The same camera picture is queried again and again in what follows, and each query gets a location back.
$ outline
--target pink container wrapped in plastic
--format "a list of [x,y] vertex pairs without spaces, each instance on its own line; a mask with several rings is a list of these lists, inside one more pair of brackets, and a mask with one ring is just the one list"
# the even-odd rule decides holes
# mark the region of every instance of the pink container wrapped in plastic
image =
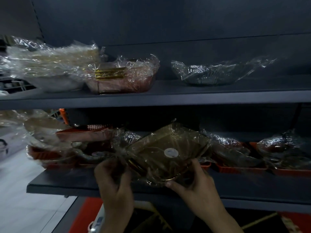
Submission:
[[159,67],[160,61],[154,55],[145,60],[118,58],[89,66],[85,82],[95,94],[145,92],[151,88]]

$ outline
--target hand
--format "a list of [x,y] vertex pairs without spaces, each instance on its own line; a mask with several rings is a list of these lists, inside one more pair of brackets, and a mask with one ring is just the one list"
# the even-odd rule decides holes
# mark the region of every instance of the hand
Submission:
[[122,174],[119,187],[111,177],[111,173],[117,164],[116,159],[106,160],[97,165],[94,170],[105,208],[105,223],[102,232],[123,232],[134,210],[130,171],[127,170]]
[[202,219],[210,229],[216,232],[243,232],[236,221],[226,211],[214,180],[207,172],[204,172],[197,159],[192,160],[194,169],[194,182],[189,188],[169,181],[166,187],[175,191],[193,211]]

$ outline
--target white wall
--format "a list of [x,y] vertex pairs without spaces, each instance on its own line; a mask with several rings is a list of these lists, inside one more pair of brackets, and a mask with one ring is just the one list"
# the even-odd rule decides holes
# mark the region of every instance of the white wall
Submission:
[[42,38],[31,0],[1,0],[0,34]]

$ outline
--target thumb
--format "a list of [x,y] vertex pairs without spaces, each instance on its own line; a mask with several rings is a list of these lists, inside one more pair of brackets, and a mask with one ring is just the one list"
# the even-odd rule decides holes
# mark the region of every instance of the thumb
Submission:
[[119,191],[127,192],[131,190],[131,180],[132,180],[131,172],[127,170],[121,176]]
[[178,184],[174,181],[168,181],[165,186],[170,188],[171,190],[175,191],[182,199],[186,195],[187,189],[183,187],[181,184]]

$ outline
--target lower shelf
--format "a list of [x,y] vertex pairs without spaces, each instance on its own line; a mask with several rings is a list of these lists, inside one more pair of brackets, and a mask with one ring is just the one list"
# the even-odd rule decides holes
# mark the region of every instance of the lower shelf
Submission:
[[[311,213],[311,178],[271,173],[227,174],[209,169],[227,208]],[[168,188],[132,183],[135,200],[181,203]],[[27,186],[28,193],[99,197],[93,170],[45,170]]]

